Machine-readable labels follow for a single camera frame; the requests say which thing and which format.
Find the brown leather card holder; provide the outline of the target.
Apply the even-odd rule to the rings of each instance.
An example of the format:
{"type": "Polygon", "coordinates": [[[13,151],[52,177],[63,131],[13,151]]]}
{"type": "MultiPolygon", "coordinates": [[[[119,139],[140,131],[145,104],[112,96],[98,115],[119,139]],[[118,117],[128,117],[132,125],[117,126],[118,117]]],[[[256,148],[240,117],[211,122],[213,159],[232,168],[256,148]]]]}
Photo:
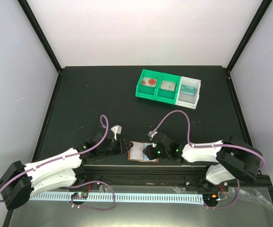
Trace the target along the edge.
{"type": "Polygon", "coordinates": [[[158,163],[159,159],[150,160],[148,156],[143,153],[143,150],[151,143],[142,143],[133,141],[133,147],[128,151],[128,160],[129,161],[136,161],[136,162],[143,162],[143,163],[158,163]]]}

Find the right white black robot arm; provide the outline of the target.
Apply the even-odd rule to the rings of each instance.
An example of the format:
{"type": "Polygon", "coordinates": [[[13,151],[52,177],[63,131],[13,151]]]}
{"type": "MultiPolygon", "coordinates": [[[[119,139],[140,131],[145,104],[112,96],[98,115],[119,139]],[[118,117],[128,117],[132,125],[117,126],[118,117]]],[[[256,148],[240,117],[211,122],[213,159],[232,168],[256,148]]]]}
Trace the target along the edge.
{"type": "Polygon", "coordinates": [[[170,158],[179,162],[207,163],[200,176],[186,178],[186,186],[198,192],[215,192],[219,186],[234,179],[254,183],[264,164],[259,150],[233,136],[212,143],[184,144],[155,132],[150,140],[151,144],[142,150],[149,160],[170,158]]]}

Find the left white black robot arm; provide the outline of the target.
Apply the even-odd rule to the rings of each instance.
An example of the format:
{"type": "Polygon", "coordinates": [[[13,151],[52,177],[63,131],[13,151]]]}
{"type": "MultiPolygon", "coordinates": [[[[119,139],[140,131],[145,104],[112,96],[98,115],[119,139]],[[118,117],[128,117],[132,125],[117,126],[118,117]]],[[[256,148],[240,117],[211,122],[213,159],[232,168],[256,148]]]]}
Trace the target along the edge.
{"type": "Polygon", "coordinates": [[[24,205],[31,197],[61,187],[83,188],[82,164],[88,158],[127,153],[133,143],[120,133],[99,132],[67,151],[42,161],[13,162],[0,178],[0,202],[8,210],[24,205]]]}

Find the card with red circles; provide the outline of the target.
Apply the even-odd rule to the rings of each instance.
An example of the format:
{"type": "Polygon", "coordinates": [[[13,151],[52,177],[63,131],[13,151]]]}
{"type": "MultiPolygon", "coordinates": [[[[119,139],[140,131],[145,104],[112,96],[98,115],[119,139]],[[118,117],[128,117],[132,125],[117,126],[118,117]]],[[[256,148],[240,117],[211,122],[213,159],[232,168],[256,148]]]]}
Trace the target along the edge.
{"type": "Polygon", "coordinates": [[[155,78],[143,77],[141,80],[141,85],[147,87],[156,87],[157,81],[158,80],[155,78]]]}

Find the white card in middle bin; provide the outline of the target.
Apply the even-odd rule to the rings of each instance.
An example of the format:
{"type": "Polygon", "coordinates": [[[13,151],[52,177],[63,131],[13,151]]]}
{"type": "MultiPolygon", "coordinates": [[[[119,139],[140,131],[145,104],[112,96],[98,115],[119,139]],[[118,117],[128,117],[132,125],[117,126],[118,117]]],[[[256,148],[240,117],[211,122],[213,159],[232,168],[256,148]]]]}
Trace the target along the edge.
{"type": "Polygon", "coordinates": [[[160,89],[167,90],[167,91],[175,91],[176,83],[171,81],[163,80],[160,85],[160,89]]]}

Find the teal card in white bin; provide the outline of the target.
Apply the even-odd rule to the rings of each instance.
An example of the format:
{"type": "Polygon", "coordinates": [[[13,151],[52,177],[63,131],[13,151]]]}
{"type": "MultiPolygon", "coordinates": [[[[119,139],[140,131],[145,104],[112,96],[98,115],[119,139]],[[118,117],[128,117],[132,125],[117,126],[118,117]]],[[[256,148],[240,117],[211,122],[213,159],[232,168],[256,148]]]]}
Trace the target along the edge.
{"type": "Polygon", "coordinates": [[[195,94],[195,92],[196,92],[196,88],[193,87],[193,86],[182,84],[181,88],[180,88],[180,92],[193,96],[195,94]]]}

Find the left green plastic bin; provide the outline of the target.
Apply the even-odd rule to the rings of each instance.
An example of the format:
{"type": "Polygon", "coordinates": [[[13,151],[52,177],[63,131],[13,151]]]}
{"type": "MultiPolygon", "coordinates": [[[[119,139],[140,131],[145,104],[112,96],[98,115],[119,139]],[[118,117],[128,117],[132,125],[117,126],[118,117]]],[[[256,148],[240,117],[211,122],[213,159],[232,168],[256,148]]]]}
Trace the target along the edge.
{"type": "Polygon", "coordinates": [[[143,69],[136,85],[135,96],[155,100],[161,72],[143,69]]]}

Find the green plastic bin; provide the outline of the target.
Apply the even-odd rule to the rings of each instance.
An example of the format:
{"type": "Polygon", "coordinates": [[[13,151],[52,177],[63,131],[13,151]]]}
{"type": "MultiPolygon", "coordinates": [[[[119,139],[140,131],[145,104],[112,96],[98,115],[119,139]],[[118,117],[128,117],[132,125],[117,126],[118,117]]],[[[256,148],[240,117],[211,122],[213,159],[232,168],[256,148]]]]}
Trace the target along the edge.
{"type": "Polygon", "coordinates": [[[161,72],[143,69],[136,85],[135,96],[155,100],[161,72]]]}
{"type": "Polygon", "coordinates": [[[181,77],[178,75],[161,73],[157,83],[155,100],[174,105],[178,95],[181,77]]]}

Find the middle green plastic bin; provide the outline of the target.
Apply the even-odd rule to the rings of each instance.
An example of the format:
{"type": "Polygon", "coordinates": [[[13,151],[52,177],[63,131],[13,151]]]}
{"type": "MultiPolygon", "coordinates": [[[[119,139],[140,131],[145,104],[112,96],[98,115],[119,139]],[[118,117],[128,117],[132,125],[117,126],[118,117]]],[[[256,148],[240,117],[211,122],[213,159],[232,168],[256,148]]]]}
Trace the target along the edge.
{"type": "Polygon", "coordinates": [[[178,95],[181,77],[178,75],[161,73],[157,83],[155,100],[174,105],[178,95]]]}

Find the left small circuit board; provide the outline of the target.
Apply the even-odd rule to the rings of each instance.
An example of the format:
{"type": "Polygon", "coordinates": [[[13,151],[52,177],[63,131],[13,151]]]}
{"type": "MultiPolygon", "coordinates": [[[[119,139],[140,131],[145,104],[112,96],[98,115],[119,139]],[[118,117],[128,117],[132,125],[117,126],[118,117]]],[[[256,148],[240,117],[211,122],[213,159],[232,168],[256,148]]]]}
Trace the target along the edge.
{"type": "Polygon", "coordinates": [[[88,197],[87,192],[75,192],[71,195],[71,199],[74,200],[85,200],[88,197]]]}

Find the small circuit board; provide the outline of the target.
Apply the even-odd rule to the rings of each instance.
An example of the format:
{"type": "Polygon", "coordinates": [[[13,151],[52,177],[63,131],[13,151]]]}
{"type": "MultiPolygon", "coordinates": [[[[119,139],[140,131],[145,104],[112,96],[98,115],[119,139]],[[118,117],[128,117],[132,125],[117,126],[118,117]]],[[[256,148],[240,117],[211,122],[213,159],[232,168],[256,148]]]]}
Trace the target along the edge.
{"type": "Polygon", "coordinates": [[[75,192],[71,195],[71,199],[74,200],[85,200],[88,197],[87,192],[75,192]]]}
{"type": "Polygon", "coordinates": [[[203,194],[204,201],[220,201],[222,200],[221,196],[218,194],[203,194]]]}

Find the right small circuit board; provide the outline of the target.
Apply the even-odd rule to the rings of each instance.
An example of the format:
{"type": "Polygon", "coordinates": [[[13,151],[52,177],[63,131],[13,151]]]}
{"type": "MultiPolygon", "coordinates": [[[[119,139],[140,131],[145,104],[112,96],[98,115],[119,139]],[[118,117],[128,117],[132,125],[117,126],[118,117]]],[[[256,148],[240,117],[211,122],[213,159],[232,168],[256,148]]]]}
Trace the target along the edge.
{"type": "Polygon", "coordinates": [[[203,194],[204,201],[220,201],[222,200],[221,196],[218,194],[203,194]]]}

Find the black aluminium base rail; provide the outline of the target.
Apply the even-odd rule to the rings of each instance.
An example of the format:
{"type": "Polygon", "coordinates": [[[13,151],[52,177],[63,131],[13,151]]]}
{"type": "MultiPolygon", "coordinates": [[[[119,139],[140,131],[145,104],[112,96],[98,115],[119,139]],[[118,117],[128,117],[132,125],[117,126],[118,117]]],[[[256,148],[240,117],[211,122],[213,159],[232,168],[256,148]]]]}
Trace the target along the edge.
{"type": "Polygon", "coordinates": [[[94,166],[74,169],[76,185],[102,181],[110,186],[189,186],[203,178],[203,166],[94,166]]]}

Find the left black frame post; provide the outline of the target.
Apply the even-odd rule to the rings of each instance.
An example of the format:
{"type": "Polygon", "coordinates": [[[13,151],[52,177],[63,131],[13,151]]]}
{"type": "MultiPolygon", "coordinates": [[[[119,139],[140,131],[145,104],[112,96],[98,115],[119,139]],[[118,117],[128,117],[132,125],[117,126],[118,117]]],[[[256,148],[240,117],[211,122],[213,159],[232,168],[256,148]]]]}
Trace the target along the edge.
{"type": "Polygon", "coordinates": [[[52,47],[50,46],[38,20],[36,19],[36,16],[33,13],[28,1],[27,0],[18,0],[18,3],[20,5],[20,7],[22,8],[26,18],[28,19],[31,27],[33,28],[34,32],[36,33],[40,43],[42,44],[44,50],[46,51],[50,61],[52,62],[53,66],[55,67],[56,71],[58,73],[61,73],[62,67],[61,67],[59,61],[57,60],[57,57],[56,57],[52,47]]]}

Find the right black frame post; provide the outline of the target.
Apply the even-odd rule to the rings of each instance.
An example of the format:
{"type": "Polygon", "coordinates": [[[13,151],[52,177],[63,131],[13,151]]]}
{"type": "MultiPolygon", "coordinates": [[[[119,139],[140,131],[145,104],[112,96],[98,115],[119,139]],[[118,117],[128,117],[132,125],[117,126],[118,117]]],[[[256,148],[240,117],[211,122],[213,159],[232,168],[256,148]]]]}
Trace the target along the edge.
{"type": "Polygon", "coordinates": [[[261,22],[262,18],[264,17],[265,13],[267,12],[269,6],[271,5],[272,0],[263,0],[257,9],[254,17],[252,18],[249,26],[247,27],[241,41],[239,42],[234,54],[232,55],[227,67],[226,71],[231,73],[234,66],[236,65],[237,61],[239,60],[241,54],[243,53],[245,47],[247,46],[248,42],[250,41],[252,35],[254,34],[255,30],[257,29],[259,23],[261,22]]]}

